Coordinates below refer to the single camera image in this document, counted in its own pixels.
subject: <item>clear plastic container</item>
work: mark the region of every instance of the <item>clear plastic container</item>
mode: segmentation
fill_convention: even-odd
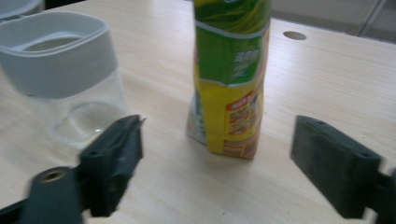
[[[54,139],[84,148],[127,114],[106,22],[47,12],[0,26],[0,65]]]

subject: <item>screw hole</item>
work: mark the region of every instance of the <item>screw hole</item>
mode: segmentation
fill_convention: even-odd
[[[90,156],[97,156],[97,155],[99,155],[99,153],[97,153],[97,151],[92,151],[92,152],[90,152]]]
[[[283,35],[285,37],[293,39],[293,40],[305,40],[306,39],[306,35],[303,35],[301,33],[294,32],[294,31],[287,31],[287,32],[283,33]]]
[[[384,189],[388,186],[389,182],[387,180],[386,177],[380,177],[377,181],[376,181],[376,185],[381,188]]]
[[[370,154],[368,154],[367,152],[362,152],[361,156],[364,157],[364,158],[369,158]]]
[[[65,171],[62,170],[56,170],[56,171],[52,171],[46,174],[43,174],[41,176],[41,183],[49,183],[55,180],[59,180],[61,178],[63,178],[66,175]]]

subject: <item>wooden table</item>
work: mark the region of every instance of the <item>wooden table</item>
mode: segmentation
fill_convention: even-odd
[[[107,20],[145,158],[110,218],[90,223],[370,223],[344,220],[290,159],[296,115],[322,119],[396,167],[396,46],[272,21],[265,114],[253,161],[214,155],[185,134],[193,94],[191,2],[92,0],[56,10]],[[283,35],[299,32],[306,40]],[[40,117],[0,76],[0,207],[78,151],[43,134]]]

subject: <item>cable hole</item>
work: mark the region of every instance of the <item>cable hole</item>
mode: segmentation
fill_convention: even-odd
[[[293,39],[293,40],[305,40],[306,39],[306,35],[303,35],[301,33],[294,32],[294,31],[287,31],[287,32],[283,33],[283,35],[285,37]]]

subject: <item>gray container lid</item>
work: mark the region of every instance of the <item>gray container lid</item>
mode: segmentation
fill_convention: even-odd
[[[23,94],[60,99],[111,75],[117,59],[105,21],[44,12],[1,23],[0,67]]]
[[[43,0],[0,0],[0,21],[10,21],[43,10]]]

